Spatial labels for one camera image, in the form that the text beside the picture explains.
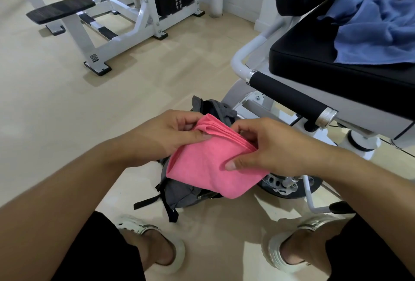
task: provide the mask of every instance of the blue towel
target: blue towel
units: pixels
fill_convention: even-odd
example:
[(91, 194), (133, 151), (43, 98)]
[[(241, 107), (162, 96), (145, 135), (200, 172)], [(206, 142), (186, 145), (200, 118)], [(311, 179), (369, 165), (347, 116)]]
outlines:
[(335, 63), (415, 63), (415, 0), (335, 0), (327, 17), (340, 26)]

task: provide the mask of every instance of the person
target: person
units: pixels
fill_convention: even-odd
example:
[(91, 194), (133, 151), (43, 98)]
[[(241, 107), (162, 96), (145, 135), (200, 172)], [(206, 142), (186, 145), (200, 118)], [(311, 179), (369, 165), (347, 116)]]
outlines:
[[(126, 168), (209, 139), (191, 130), (201, 117), (166, 111), (93, 147), (2, 206), (0, 279), (145, 280), (150, 267), (166, 273), (180, 268), (185, 251), (179, 239), (131, 216), (112, 224), (94, 210)], [(239, 120), (232, 129), (258, 150), (232, 159), (227, 170), (260, 167), (283, 176), (318, 176), (359, 214), (349, 221), (313, 220), (274, 236), (268, 247), (274, 266), (295, 271), (309, 263), (331, 281), (413, 278), (415, 185), (269, 118)]]

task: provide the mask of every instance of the folded pink towel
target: folded pink towel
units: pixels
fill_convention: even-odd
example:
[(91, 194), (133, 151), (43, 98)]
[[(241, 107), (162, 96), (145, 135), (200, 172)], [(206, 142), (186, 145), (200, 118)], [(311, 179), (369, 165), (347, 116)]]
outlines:
[(257, 149), (215, 116), (203, 116), (193, 129), (204, 131), (212, 138), (180, 147), (170, 158), (166, 173), (168, 178), (233, 199), (269, 173), (258, 169), (225, 170), (225, 164), (232, 158)]

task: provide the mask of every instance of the towel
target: towel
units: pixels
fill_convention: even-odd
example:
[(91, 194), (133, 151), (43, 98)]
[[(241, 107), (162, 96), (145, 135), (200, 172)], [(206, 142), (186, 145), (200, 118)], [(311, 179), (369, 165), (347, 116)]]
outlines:
[(415, 0), (335, 0), (327, 17), (340, 25), (335, 63), (415, 62)]
[(258, 169), (225, 170), (225, 164), (232, 158), (257, 149), (215, 116), (203, 116), (194, 129), (204, 131), (212, 138), (180, 147), (173, 153), (167, 166), (168, 178), (234, 199), (269, 173)]

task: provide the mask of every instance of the person's left hand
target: person's left hand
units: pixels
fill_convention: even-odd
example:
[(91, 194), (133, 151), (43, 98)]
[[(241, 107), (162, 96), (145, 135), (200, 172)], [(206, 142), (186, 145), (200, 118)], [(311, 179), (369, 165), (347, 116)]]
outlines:
[(183, 145), (208, 140), (210, 135), (191, 130), (202, 116), (199, 112), (168, 110), (112, 140), (127, 166), (137, 167), (168, 157)]

